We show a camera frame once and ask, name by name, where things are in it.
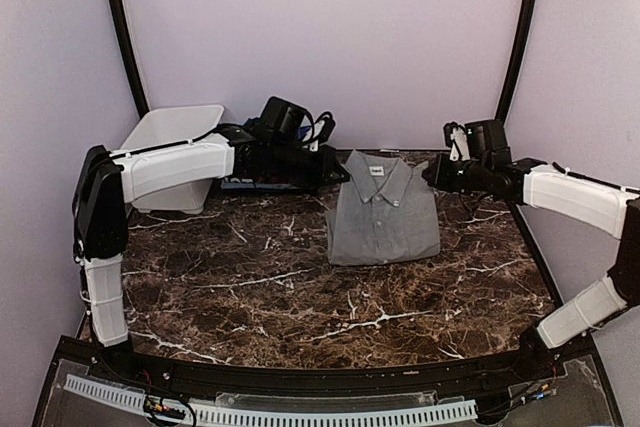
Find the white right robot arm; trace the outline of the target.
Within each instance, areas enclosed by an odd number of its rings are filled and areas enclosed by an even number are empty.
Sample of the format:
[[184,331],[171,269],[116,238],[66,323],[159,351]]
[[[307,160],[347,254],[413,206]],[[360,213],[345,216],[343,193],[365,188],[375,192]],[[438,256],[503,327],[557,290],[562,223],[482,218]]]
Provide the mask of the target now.
[[573,299],[520,336],[510,371],[534,379],[554,354],[586,332],[639,304],[639,191],[576,173],[534,158],[513,160],[498,119],[443,128],[449,152],[422,173],[431,187],[484,193],[518,205],[545,209],[595,227],[619,243],[614,265]]

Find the grey long sleeve shirt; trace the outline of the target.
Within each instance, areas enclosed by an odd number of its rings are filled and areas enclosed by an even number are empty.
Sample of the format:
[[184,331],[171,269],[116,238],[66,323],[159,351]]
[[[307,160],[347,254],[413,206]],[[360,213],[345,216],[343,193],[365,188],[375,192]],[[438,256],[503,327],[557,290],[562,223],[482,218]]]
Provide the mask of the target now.
[[326,214],[328,262],[369,266],[438,255],[434,190],[422,177],[427,166],[352,151],[344,164],[350,180]]

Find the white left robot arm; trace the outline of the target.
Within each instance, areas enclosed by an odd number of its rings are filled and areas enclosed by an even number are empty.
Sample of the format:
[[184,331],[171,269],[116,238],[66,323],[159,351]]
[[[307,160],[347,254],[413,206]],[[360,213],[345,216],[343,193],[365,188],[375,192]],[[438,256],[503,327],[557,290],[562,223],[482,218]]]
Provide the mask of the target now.
[[86,154],[72,201],[73,255],[82,269],[101,364],[120,383],[141,374],[140,359],[120,345],[129,339],[121,283],[128,243],[126,207],[160,191],[198,181],[277,180],[318,189],[350,175],[327,141],[333,115],[310,112],[278,97],[242,125],[216,123],[191,138]]

